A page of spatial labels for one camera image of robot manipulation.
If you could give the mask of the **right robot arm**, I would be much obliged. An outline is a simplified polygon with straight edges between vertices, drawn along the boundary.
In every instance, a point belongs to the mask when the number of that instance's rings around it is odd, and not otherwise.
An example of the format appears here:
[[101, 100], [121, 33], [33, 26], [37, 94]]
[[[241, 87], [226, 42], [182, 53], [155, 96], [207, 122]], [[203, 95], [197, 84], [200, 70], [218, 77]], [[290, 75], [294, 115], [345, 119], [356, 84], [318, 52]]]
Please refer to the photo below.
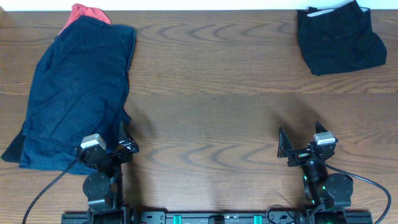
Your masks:
[[328, 173], [325, 161], [335, 154], [338, 140], [318, 121], [315, 131], [307, 147], [294, 149], [285, 130], [279, 128], [277, 157], [286, 157], [289, 167], [302, 169], [305, 195], [312, 202], [294, 216], [294, 222], [348, 223], [345, 208], [351, 206], [353, 179], [342, 173]]

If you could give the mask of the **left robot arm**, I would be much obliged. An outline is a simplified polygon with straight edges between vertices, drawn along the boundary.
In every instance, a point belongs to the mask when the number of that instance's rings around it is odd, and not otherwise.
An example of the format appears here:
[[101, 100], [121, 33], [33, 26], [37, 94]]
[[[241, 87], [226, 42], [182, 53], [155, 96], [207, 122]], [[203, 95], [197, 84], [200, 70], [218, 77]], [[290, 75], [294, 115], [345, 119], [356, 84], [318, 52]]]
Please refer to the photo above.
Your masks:
[[106, 152], [106, 143], [99, 134], [83, 138], [77, 150], [78, 162], [95, 169], [83, 183], [88, 199], [89, 223], [139, 223], [139, 216], [124, 202], [121, 165], [131, 162], [139, 146], [128, 133], [126, 124], [119, 124], [118, 148]]

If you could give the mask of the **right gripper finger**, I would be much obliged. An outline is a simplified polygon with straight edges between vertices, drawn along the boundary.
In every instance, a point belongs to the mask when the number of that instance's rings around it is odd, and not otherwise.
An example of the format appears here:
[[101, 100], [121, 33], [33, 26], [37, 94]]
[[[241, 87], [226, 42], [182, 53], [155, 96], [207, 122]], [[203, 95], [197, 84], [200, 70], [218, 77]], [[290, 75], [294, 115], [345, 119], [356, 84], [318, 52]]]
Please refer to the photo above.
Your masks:
[[317, 134], [328, 132], [328, 130], [318, 120], [315, 121], [315, 131]]
[[277, 157], [289, 157], [293, 153], [293, 147], [289, 141], [289, 138], [282, 127], [279, 128], [279, 146]]

